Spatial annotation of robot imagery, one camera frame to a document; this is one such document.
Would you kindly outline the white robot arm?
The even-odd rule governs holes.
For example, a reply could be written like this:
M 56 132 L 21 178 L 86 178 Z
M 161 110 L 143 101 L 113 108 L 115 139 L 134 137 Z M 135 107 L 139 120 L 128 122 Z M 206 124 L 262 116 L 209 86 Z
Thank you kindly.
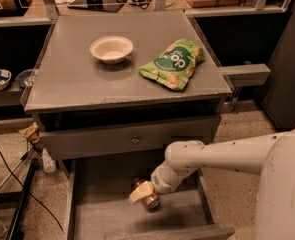
M 171 193 L 204 167 L 259 175 L 254 239 L 295 240 L 295 129 L 209 145 L 173 142 L 151 179 L 133 190 L 129 200 Z

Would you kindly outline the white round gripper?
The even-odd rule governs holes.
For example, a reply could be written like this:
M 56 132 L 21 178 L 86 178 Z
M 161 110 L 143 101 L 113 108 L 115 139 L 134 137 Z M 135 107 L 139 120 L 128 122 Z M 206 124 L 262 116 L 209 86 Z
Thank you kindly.
M 169 182 L 167 174 L 159 168 L 156 168 L 151 174 L 151 182 L 145 181 L 137 189 L 134 189 L 131 192 L 129 195 L 129 201 L 131 203 L 136 203 L 142 198 L 152 194 L 154 189 L 160 194 L 167 194 L 173 191 L 173 185 Z

